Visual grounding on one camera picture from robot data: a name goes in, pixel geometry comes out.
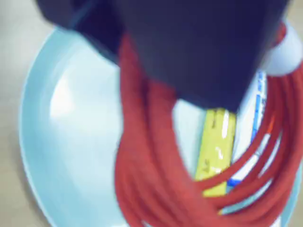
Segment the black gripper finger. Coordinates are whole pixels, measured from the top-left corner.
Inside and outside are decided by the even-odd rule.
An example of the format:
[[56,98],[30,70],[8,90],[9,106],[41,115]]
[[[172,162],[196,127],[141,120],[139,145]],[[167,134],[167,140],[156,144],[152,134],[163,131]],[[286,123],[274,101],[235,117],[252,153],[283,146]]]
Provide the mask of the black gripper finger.
[[286,0],[120,0],[146,75],[205,108],[237,111]]
[[51,23],[83,36],[102,56],[118,61],[124,27],[110,0],[37,0]]

